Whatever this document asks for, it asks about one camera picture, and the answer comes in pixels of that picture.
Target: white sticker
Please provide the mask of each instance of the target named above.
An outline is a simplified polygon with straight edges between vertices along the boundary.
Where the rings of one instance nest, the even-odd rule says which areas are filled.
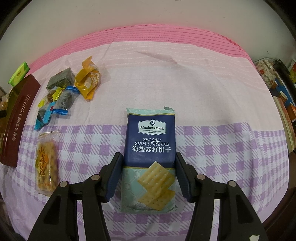
[[[249,239],[250,241],[258,241],[260,238],[260,235],[256,236],[256,235],[252,235]]]
[[[139,121],[138,132],[150,136],[165,134],[165,122],[158,120]]]

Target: orange candy wrapper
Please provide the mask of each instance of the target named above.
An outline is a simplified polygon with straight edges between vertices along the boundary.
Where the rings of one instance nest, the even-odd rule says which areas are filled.
[[[75,77],[75,86],[86,100],[91,100],[97,86],[100,85],[98,67],[91,60],[92,56],[82,62],[82,70]]]

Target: blue gripper pad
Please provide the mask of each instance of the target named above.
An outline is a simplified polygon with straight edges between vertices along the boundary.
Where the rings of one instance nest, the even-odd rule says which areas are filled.
[[[108,165],[108,169],[104,173],[102,179],[102,187],[106,191],[105,198],[109,201],[115,193],[115,189],[122,171],[123,155],[116,152],[112,161]]]
[[[176,152],[175,164],[176,176],[183,197],[186,198],[188,202],[193,202],[193,198],[198,195],[194,175],[190,171],[180,152]]]

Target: gray wrapped block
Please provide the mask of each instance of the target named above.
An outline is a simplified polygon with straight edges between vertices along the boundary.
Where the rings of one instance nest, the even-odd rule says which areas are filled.
[[[52,76],[49,79],[46,89],[51,90],[54,87],[67,87],[73,86],[75,81],[75,74],[71,70],[71,68],[67,68],[60,73]]]

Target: purple checkered fabric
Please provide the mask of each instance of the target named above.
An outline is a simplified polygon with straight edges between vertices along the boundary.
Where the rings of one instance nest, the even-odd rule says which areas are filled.
[[[35,151],[39,133],[25,126],[16,169],[9,175],[35,200],[46,203],[48,197],[35,190]],[[98,173],[114,153],[123,153],[126,126],[46,126],[43,132],[59,130],[57,141],[60,180],[81,182]],[[254,131],[247,123],[221,126],[177,126],[176,151],[198,173],[214,181],[235,180],[260,213],[287,184],[288,152],[283,130]],[[176,185],[177,211],[160,215],[120,213],[120,182],[114,197],[103,205],[111,237],[162,237],[184,240],[194,205],[187,203]],[[82,206],[78,203],[78,224],[83,225]],[[218,204],[215,204],[213,229],[218,227]]]

